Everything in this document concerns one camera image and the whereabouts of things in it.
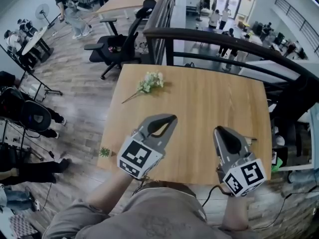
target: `white marker cube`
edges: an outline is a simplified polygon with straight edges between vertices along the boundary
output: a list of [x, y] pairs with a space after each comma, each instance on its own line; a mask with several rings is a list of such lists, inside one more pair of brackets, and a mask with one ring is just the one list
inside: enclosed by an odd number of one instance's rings
[[256, 189], [266, 179], [263, 163], [260, 159], [255, 159], [229, 169], [223, 182], [236, 197], [239, 197]]
[[127, 136], [117, 155], [117, 165], [133, 177], [141, 179], [162, 158], [161, 153]]

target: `person's right hand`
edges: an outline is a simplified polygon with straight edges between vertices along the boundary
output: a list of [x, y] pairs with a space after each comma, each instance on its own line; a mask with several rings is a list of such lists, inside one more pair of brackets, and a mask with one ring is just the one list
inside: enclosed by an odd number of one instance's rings
[[12, 168], [10, 172], [11, 172], [11, 176], [14, 176], [14, 177], [19, 176], [19, 169], [17, 168]]

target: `wooden floor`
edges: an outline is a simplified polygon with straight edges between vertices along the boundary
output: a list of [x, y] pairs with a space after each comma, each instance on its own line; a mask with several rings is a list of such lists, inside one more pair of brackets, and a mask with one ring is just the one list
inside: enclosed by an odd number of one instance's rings
[[[58, 183], [52, 185], [46, 208], [42, 212], [26, 212], [30, 222], [41, 232], [49, 225], [52, 217], [72, 203], [76, 198], [84, 198], [101, 182], [110, 177], [110, 173], [96, 167], [100, 141], [103, 133], [108, 108], [120, 71], [113, 69], [107, 74], [105, 81], [100, 75], [106, 66], [103, 63], [91, 63], [89, 51], [84, 51], [87, 43], [96, 43], [103, 36], [105, 29], [98, 18], [91, 14], [85, 16], [93, 26], [94, 31], [87, 37], [72, 40], [70, 26], [61, 26], [55, 37], [46, 37], [54, 53], [43, 64], [36, 67], [35, 76], [53, 89], [63, 92], [63, 96], [47, 95], [44, 104], [59, 112], [67, 119], [67, 125], [52, 123], [52, 127], [60, 133], [59, 139], [40, 137], [34, 142], [47, 150], [52, 150], [55, 160], [63, 157], [71, 158], [73, 164], [64, 173], [57, 176]], [[124, 15], [117, 15], [116, 28], [119, 33], [126, 33], [132, 17], [129, 20]], [[23, 88], [35, 83], [28, 76], [23, 81]], [[49, 155], [28, 140], [34, 150], [52, 159]], [[284, 173], [273, 175], [272, 180], [265, 183], [249, 196], [249, 219], [252, 228], [265, 227], [277, 216], [284, 197], [291, 192], [305, 192], [314, 186], [310, 181], [303, 185], [287, 184]], [[119, 204], [112, 211], [117, 214], [137, 187], [133, 182]], [[14, 186], [15, 189], [30, 188], [35, 197], [44, 204], [50, 184], [23, 183]], [[211, 186], [190, 185], [201, 203], [208, 196]], [[292, 195], [286, 200], [283, 211], [276, 222], [263, 230], [258, 230], [263, 238], [299, 238], [312, 219], [313, 208], [317, 205], [318, 196], [309, 199], [306, 194]], [[218, 190], [213, 192], [211, 200], [206, 204], [205, 211], [211, 225], [220, 225], [225, 210], [227, 198]]]

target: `green object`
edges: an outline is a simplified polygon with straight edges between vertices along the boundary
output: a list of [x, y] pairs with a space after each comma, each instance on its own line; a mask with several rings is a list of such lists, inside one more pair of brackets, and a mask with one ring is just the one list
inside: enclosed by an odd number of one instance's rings
[[277, 157], [277, 165], [273, 165], [273, 166], [271, 167], [271, 171], [272, 171], [272, 172], [277, 172], [278, 169], [280, 168], [280, 166], [281, 166], [283, 163], [284, 163], [284, 162], [283, 162], [279, 157]]
[[100, 156], [102, 157], [108, 157], [110, 155], [110, 149], [109, 148], [106, 148], [106, 147], [102, 147], [100, 149]]

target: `blue jeans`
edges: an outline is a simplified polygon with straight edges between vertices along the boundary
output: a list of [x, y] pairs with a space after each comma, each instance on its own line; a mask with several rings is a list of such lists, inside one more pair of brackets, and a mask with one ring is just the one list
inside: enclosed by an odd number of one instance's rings
[[27, 210], [32, 207], [30, 193], [27, 191], [15, 191], [4, 189], [6, 194], [6, 206], [15, 211]]

